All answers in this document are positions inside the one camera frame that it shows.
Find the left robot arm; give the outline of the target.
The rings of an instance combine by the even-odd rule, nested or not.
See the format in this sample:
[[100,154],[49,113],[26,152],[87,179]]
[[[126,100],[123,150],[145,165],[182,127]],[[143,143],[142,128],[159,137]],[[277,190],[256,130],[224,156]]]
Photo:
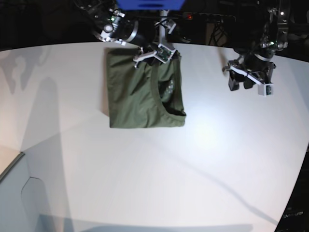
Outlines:
[[273,94],[276,65],[272,58],[288,46],[290,6],[289,0],[260,0],[254,10],[247,11],[249,19],[235,24],[230,41],[238,58],[223,67],[229,73],[231,91],[243,84],[244,89],[257,86],[261,96]]

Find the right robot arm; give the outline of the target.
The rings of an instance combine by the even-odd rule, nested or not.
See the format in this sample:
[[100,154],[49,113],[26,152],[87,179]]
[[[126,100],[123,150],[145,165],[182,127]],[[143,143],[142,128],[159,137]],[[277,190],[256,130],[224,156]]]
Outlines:
[[166,64],[176,54],[176,48],[166,40],[176,28],[168,10],[145,15],[144,11],[124,10],[115,0],[76,0],[74,4],[92,22],[98,40],[139,47],[133,58],[135,66],[155,59]]

